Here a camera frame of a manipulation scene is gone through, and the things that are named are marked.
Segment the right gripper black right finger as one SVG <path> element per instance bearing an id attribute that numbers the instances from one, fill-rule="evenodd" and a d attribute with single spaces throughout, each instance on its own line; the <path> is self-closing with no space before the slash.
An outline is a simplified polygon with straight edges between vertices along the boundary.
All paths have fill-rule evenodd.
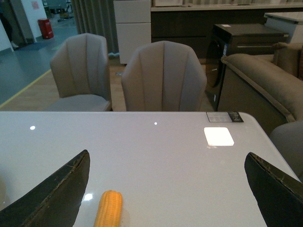
<path id="1" fill-rule="evenodd" d="M 303 183 L 250 152 L 244 162 L 250 189 L 268 227 L 303 225 Z"/>

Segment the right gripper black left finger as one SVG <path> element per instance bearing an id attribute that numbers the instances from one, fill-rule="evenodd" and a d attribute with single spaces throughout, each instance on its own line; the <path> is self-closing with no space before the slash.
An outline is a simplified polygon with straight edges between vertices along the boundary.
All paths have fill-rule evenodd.
<path id="1" fill-rule="evenodd" d="M 89 180 L 83 150 L 39 185 L 0 212 L 2 227 L 72 227 Z"/>

